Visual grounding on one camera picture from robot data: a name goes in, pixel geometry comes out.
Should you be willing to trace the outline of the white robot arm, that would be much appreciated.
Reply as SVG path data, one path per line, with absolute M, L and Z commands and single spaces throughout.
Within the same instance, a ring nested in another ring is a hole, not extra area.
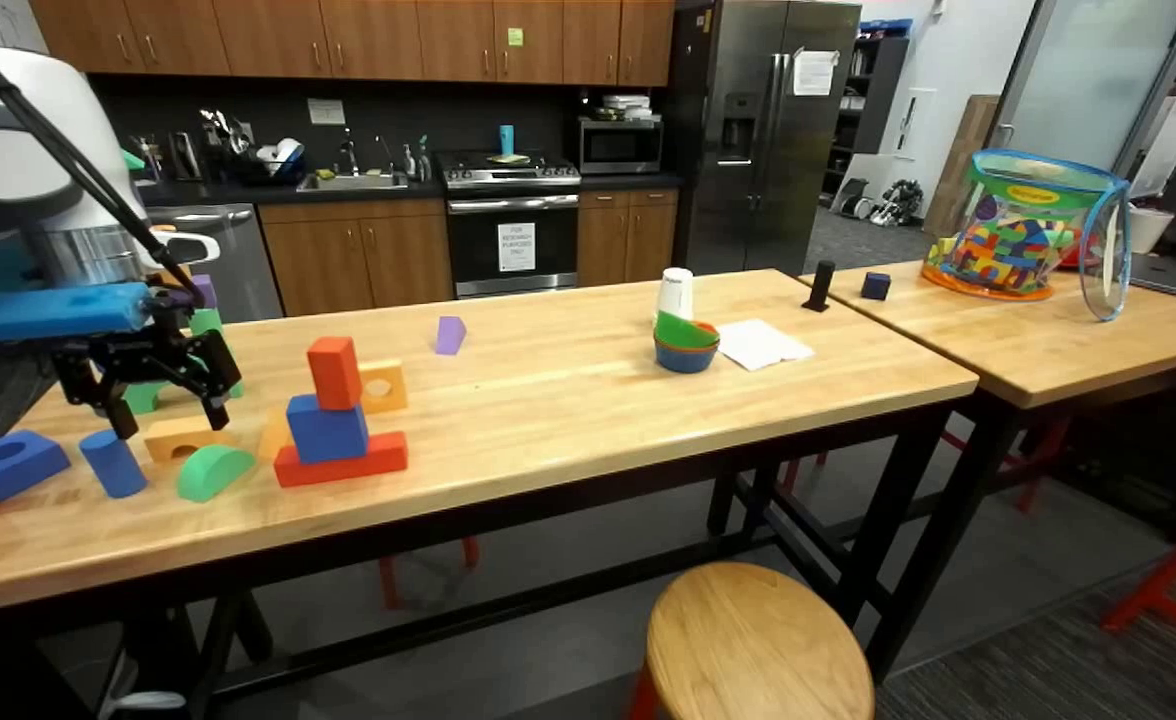
M 113 120 L 66 61 L 0 48 L 0 345 L 43 347 L 66 406 L 127 440 L 130 385 L 177 385 L 210 433 L 241 364 L 130 188 Z

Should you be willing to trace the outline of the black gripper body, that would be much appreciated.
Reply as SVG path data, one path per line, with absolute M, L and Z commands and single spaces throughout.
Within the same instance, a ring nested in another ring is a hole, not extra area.
M 188 291 L 161 291 L 149 300 L 149 326 L 137 334 L 56 341 L 50 364 L 65 397 L 105 402 L 149 381 L 166 381 L 199 397 L 199 361 L 188 338 L 193 313 L 196 300 Z

